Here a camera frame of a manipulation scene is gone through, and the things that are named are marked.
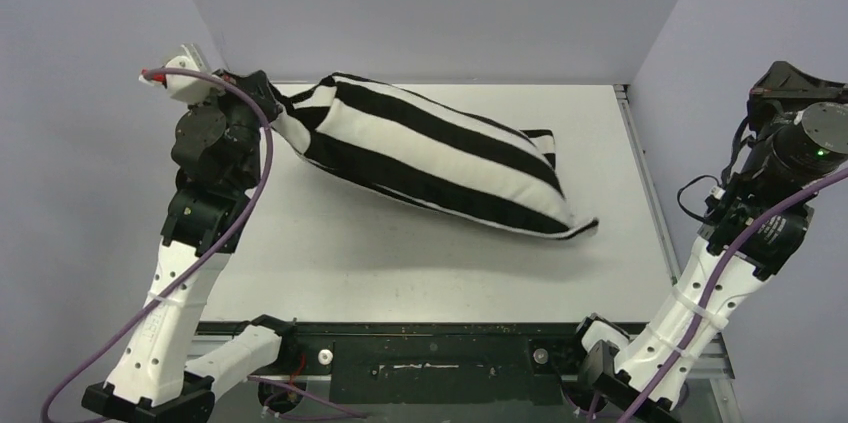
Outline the black white striped pillowcase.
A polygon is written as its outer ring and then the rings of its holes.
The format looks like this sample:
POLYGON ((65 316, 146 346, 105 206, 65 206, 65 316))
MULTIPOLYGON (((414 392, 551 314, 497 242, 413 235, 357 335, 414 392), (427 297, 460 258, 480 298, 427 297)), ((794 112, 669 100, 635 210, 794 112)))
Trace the black white striped pillowcase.
POLYGON ((549 129, 516 129, 341 72, 293 95, 271 92, 279 111, 272 129, 341 180, 524 236, 570 240, 599 225, 572 212, 549 129))

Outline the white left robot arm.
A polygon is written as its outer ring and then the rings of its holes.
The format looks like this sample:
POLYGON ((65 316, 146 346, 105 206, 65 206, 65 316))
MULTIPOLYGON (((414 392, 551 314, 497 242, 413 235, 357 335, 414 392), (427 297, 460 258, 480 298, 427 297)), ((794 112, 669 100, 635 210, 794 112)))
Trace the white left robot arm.
POLYGON ((271 124, 282 95, 263 71, 236 75, 166 66, 143 73, 187 105, 171 150, 175 187, 161 230, 157 266, 141 311, 121 329, 126 347, 83 408, 119 422, 205 422, 216 399, 263 366, 298 362, 280 322, 260 318, 207 356, 188 352, 208 297, 267 183, 271 124))

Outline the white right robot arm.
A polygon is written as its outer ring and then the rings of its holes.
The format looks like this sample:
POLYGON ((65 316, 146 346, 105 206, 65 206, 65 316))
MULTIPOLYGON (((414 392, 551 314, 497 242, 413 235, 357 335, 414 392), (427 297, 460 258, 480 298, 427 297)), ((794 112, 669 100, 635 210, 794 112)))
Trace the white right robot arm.
POLYGON ((774 62, 748 94, 682 274, 637 335, 599 315, 566 347, 578 385, 622 420, 671 422, 686 379, 732 313, 801 247, 811 201, 847 176, 847 86, 774 62))

